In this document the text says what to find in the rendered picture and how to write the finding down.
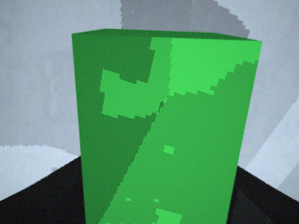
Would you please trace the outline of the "green gauge with white pin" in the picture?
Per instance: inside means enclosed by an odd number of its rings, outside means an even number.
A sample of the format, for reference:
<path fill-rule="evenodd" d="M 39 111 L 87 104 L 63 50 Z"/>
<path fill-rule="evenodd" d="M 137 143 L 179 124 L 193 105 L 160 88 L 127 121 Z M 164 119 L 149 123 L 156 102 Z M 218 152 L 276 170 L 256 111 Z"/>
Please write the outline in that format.
<path fill-rule="evenodd" d="M 72 34 L 86 224 L 226 224 L 263 41 Z"/>

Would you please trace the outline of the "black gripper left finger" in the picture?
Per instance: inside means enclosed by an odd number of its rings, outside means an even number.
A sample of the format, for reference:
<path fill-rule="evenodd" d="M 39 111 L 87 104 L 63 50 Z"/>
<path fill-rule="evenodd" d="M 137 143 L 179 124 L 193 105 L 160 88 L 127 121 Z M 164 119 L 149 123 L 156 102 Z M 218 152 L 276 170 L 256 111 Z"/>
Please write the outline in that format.
<path fill-rule="evenodd" d="M 86 224 L 81 155 L 0 201 L 0 224 Z"/>

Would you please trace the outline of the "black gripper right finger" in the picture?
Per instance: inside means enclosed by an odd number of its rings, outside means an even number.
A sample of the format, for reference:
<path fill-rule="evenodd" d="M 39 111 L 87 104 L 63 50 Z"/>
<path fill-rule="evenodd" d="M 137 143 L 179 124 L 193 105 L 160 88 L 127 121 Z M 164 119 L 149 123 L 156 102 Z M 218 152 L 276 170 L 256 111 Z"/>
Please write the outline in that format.
<path fill-rule="evenodd" d="M 226 224 L 299 224 L 299 202 L 237 165 Z"/>

